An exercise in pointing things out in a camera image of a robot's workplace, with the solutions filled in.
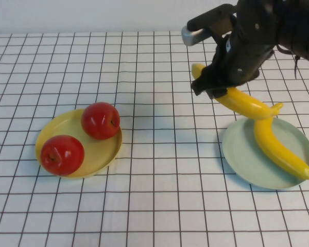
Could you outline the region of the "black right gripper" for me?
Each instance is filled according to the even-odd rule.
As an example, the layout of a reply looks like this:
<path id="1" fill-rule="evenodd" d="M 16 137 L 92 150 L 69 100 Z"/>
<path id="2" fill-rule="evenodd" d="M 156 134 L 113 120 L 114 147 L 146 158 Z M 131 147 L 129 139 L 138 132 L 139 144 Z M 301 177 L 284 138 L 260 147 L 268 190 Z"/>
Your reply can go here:
<path id="1" fill-rule="evenodd" d="M 223 58 L 204 69 L 205 77 L 192 82 L 196 96 L 206 92 L 210 99 L 227 94 L 227 87 L 239 86 L 259 76 L 259 68 L 276 45 L 275 1 L 238 1 L 236 21 L 226 41 Z"/>

